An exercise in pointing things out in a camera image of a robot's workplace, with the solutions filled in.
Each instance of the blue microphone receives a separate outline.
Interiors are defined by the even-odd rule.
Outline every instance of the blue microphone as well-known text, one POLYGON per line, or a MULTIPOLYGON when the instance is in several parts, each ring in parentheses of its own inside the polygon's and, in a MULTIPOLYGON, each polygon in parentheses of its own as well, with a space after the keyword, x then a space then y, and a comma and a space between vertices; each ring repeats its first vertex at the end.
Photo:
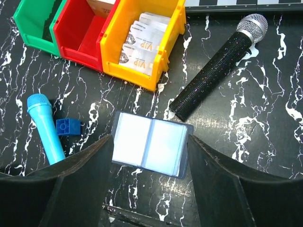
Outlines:
POLYGON ((27 112, 36 123, 50 165, 65 159, 53 122, 52 105, 43 94, 33 94, 27 99, 27 112))

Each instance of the black glittery microphone handle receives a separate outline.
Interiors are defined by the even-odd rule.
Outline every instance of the black glittery microphone handle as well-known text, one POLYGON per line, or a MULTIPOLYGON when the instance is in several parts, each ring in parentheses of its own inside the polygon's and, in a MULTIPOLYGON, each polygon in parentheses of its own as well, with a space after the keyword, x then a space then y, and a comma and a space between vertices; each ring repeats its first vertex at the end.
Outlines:
POLYGON ((217 84, 228 75, 236 62, 242 59, 251 45, 252 42, 248 36, 235 32, 169 105, 177 117, 185 121, 217 84))

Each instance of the green bin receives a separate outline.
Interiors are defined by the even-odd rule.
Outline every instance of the green bin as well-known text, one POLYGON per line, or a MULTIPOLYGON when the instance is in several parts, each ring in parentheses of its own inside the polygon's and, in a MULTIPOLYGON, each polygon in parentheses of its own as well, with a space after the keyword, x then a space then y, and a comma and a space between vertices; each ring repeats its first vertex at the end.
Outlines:
POLYGON ((14 20, 26 45, 61 57, 53 26, 67 0, 21 0, 14 20))

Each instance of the toy microphone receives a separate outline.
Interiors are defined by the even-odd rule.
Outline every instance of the toy microphone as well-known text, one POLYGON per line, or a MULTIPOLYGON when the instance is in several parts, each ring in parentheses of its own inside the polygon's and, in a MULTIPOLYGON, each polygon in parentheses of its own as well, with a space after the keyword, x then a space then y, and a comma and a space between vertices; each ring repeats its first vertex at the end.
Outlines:
POLYGON ((169 105, 176 116, 185 121, 228 75, 236 62, 243 58, 251 45, 264 38, 267 28, 267 21, 260 14, 251 14, 243 18, 236 32, 169 105))
POLYGON ((27 112, 33 118, 50 165, 65 159, 53 122, 52 105, 43 94, 33 94, 27 99, 27 112))

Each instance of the black marble surface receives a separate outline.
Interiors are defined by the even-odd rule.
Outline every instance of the black marble surface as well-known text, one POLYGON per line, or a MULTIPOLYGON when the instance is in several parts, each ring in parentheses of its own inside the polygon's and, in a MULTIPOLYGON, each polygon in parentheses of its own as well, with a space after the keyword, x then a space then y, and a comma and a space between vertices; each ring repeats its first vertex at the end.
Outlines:
MULTIPOLYGON (((187 17, 156 92, 97 73, 25 46, 13 13, 19 1, 0 2, 0 170, 23 175, 48 165, 27 98, 53 103, 54 119, 76 118, 82 134, 61 138, 66 155, 110 133, 115 111, 179 121, 168 106, 235 31, 241 19, 187 17)), ((211 147, 270 174, 303 177, 303 17, 267 16, 263 41, 187 123, 211 147)), ((199 226, 189 167, 184 180, 112 164, 105 209, 118 207, 176 226, 199 226)))

